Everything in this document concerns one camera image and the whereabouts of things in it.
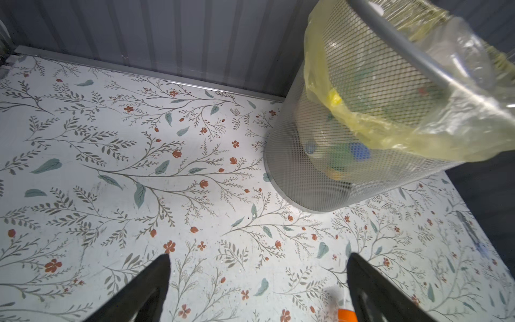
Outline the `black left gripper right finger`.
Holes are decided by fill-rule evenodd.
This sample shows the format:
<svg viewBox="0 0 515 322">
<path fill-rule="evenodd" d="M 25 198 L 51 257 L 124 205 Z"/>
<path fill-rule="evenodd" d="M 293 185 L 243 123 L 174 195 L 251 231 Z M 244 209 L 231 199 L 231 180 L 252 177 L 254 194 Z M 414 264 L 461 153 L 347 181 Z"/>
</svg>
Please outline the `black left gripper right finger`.
<svg viewBox="0 0 515 322">
<path fill-rule="evenodd" d="M 357 253 L 347 262 L 347 285 L 359 322 L 434 320 Z"/>
</svg>

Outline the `small orange label bottle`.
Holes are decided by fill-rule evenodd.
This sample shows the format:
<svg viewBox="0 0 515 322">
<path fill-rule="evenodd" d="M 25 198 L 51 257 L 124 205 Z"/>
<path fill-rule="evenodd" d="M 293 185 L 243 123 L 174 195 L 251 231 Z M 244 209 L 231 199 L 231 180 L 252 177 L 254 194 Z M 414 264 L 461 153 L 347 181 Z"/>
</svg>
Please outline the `small orange label bottle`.
<svg viewBox="0 0 515 322">
<path fill-rule="evenodd" d="M 347 309 L 337 310 L 337 321 L 338 322 L 358 322 L 357 315 L 354 311 Z"/>
</svg>

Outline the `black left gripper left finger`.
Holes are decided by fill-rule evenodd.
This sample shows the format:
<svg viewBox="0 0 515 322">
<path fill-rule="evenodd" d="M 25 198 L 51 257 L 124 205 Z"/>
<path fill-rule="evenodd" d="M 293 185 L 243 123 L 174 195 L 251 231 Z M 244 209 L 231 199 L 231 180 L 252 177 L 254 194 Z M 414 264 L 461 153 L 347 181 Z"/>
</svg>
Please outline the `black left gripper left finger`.
<svg viewBox="0 0 515 322">
<path fill-rule="evenodd" d="M 170 257 L 158 256 L 87 321 L 159 321 L 169 288 Z"/>
</svg>

